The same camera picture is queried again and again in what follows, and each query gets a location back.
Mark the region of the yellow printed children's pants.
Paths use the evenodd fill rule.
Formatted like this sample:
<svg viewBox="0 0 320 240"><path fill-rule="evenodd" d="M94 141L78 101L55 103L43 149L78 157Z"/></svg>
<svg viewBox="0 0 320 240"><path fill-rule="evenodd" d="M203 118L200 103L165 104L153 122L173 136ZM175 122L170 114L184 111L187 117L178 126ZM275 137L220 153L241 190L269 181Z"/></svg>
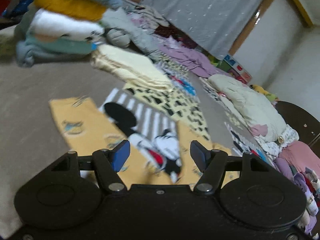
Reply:
<svg viewBox="0 0 320 240"><path fill-rule="evenodd" d="M127 187L132 184L187 184L194 187L202 175L190 155L190 143L231 150L196 134L181 121L130 99L125 104L104 102L97 108L91 98L50 100L53 120L71 150L79 156L106 148L113 149L122 140L130 142L131 153L124 163L113 162Z"/></svg>

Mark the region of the grey starry curtain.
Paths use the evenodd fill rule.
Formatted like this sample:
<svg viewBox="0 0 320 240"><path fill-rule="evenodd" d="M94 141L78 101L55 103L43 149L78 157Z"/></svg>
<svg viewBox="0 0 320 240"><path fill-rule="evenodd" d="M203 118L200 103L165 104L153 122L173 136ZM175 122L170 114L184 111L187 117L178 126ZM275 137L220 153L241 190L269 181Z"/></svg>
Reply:
<svg viewBox="0 0 320 240"><path fill-rule="evenodd" d="M142 0L200 47L223 59L262 0Z"/></svg>

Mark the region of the folded teal printed garment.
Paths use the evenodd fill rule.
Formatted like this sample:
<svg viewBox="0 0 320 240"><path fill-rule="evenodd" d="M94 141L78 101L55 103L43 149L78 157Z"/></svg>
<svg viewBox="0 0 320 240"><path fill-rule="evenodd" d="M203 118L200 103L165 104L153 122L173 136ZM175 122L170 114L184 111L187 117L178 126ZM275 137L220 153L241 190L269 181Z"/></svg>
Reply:
<svg viewBox="0 0 320 240"><path fill-rule="evenodd" d="M37 45L45 50L66 54L88 55L97 48L97 45L92 42L72 41L43 35L29 34L25 41L27 44Z"/></svg>

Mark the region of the beige crumpled garment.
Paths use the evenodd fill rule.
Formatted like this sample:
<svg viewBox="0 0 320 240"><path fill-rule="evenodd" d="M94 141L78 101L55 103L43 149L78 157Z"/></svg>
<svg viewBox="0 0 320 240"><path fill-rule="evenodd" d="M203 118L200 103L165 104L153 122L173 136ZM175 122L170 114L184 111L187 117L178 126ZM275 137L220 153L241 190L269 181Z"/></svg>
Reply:
<svg viewBox="0 0 320 240"><path fill-rule="evenodd" d="M134 25L145 30L169 26L169 22L158 11L147 5L129 4L125 7L125 12Z"/></svg>

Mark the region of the purple crumpled garment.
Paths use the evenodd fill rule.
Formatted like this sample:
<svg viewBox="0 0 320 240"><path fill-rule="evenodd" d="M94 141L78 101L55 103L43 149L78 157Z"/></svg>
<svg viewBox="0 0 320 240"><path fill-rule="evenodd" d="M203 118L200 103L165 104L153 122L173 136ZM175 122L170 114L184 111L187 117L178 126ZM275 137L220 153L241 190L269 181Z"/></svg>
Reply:
<svg viewBox="0 0 320 240"><path fill-rule="evenodd" d="M158 50L150 56L156 62L159 62L161 59L173 61L202 78L209 78L215 74L229 76L229 74L211 64L208 57L203 53L186 47L181 41L174 39L172 35L163 37L152 33L150 30L142 30L142 32L148 38L151 38L151 42L155 42Z"/></svg>

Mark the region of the yellow plush toy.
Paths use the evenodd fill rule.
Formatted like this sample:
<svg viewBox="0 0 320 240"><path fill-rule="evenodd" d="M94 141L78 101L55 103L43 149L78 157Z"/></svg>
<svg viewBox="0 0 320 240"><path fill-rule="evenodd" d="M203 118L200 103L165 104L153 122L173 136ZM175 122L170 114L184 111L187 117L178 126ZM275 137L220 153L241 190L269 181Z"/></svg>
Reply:
<svg viewBox="0 0 320 240"><path fill-rule="evenodd" d="M252 84L250 85L250 87L260 93L260 94L263 94L270 102L277 102L279 99L278 97L275 95L275 94L272 94L266 90L263 89L263 87L259 86L259 85L255 85L255 84Z"/></svg>

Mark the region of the folded cream quilted blanket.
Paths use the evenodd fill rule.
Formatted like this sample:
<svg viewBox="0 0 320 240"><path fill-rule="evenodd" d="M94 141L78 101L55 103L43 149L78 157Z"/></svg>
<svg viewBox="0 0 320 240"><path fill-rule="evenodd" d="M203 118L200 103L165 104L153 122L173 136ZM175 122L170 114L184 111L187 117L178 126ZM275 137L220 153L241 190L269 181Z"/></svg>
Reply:
<svg viewBox="0 0 320 240"><path fill-rule="evenodd" d="M95 68L109 72L125 82L160 91L171 91L170 79L146 56L103 44L92 52Z"/></svg>

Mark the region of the cream padded coat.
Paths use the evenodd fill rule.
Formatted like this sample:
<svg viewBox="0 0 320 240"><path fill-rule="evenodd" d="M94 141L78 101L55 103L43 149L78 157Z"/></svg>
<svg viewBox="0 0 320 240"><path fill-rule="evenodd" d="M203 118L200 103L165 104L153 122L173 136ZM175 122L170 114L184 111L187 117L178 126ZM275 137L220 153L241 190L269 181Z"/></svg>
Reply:
<svg viewBox="0 0 320 240"><path fill-rule="evenodd" d="M242 122L257 143L270 155L277 156L299 135L278 113L272 103L248 85L226 75L215 74L208 83L227 98L223 103Z"/></svg>

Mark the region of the grey-green padded jacket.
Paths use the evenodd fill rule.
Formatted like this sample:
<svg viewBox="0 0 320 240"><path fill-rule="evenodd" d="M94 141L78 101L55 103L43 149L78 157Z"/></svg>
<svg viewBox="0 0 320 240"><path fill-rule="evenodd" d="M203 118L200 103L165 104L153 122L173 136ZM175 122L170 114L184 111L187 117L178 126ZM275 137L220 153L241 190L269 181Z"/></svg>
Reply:
<svg viewBox="0 0 320 240"><path fill-rule="evenodd" d="M144 55L157 62L160 55L158 42L147 32L134 25L123 8L107 9L99 24L105 29L109 44L127 48L134 44Z"/></svg>

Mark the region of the folded grey-blue fleece garment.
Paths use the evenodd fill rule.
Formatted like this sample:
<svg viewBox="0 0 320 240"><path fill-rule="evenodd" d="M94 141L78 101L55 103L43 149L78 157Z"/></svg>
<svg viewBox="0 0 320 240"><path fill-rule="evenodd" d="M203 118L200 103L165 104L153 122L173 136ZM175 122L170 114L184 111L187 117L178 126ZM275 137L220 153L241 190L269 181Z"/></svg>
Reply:
<svg viewBox="0 0 320 240"><path fill-rule="evenodd" d="M87 55L56 53L41 48L39 45L27 44L26 33L38 8L31 3L14 30L16 44L16 61L20 67L30 68L36 63L80 61Z"/></svg>

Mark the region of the pile of pink purple clothes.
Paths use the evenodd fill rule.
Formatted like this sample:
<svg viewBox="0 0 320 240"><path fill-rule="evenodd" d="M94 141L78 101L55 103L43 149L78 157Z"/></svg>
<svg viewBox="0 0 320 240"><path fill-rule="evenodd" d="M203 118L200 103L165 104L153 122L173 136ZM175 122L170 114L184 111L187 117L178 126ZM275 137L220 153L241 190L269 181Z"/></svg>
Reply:
<svg viewBox="0 0 320 240"><path fill-rule="evenodd" d="M319 220L319 157L307 144L295 141L284 148L273 163L304 193L306 210L298 226L311 235Z"/></svg>

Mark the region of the folded mustard knit sweater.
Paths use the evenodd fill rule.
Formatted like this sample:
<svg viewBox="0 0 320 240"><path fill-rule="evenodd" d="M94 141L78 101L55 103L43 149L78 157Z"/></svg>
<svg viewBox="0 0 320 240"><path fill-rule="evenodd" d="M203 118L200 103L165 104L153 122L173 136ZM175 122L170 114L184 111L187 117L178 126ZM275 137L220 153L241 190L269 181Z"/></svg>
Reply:
<svg viewBox="0 0 320 240"><path fill-rule="evenodd" d="M57 14L92 22L102 19L108 9L107 6L93 0L34 0L34 4L38 8Z"/></svg>

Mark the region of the folded white panda sweatshirt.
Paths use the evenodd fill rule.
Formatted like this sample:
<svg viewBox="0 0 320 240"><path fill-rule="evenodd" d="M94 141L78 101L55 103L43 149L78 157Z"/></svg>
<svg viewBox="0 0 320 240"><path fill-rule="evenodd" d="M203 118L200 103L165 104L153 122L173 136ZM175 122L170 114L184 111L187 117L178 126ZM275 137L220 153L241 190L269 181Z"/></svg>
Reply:
<svg viewBox="0 0 320 240"><path fill-rule="evenodd" d="M29 26L30 33L73 41L99 40L105 30L99 24L39 9Z"/></svg>

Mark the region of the dark round wooden furniture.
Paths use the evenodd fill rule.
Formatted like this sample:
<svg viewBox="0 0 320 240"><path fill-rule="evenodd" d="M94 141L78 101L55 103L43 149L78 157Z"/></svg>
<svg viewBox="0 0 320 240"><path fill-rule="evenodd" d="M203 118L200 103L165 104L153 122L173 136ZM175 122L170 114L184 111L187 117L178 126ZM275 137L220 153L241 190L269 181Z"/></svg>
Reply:
<svg viewBox="0 0 320 240"><path fill-rule="evenodd" d="M276 110L286 123L298 132L299 140L307 144L319 157L319 121L303 108L286 101L278 101Z"/></svg>

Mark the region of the colourful foam play mat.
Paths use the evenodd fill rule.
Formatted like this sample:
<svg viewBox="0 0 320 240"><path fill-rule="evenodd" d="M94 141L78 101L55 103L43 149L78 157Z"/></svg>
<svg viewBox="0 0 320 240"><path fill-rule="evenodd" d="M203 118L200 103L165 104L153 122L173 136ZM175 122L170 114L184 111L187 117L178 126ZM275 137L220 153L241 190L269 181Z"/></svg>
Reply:
<svg viewBox="0 0 320 240"><path fill-rule="evenodd" d="M245 70L245 68L231 55L227 54L223 60L218 60L212 55L208 55L207 57L211 64L223 72L228 73L238 81L241 81L245 84L248 84L251 81L252 76L249 74L249 72L247 72L247 70Z"/></svg>

